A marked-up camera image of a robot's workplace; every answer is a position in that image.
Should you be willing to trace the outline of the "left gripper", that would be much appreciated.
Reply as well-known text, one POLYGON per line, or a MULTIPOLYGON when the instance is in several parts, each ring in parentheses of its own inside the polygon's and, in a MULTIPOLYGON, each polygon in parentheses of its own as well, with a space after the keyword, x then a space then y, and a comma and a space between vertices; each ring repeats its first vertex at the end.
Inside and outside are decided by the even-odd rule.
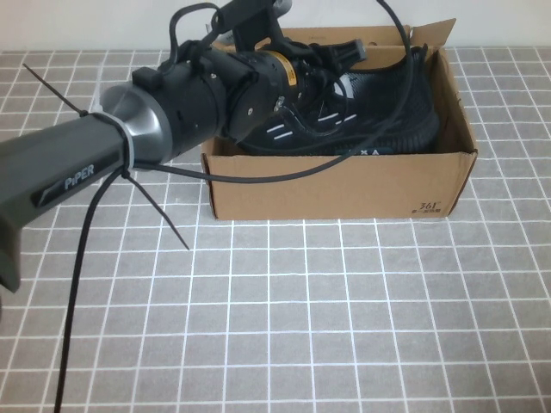
POLYGON ((361 40, 340 44, 311 43, 306 55, 296 65, 276 51, 265 49, 253 53, 256 70, 267 79, 269 90, 284 102, 314 103, 331 88, 331 73, 316 65, 356 65, 367 59, 361 40))

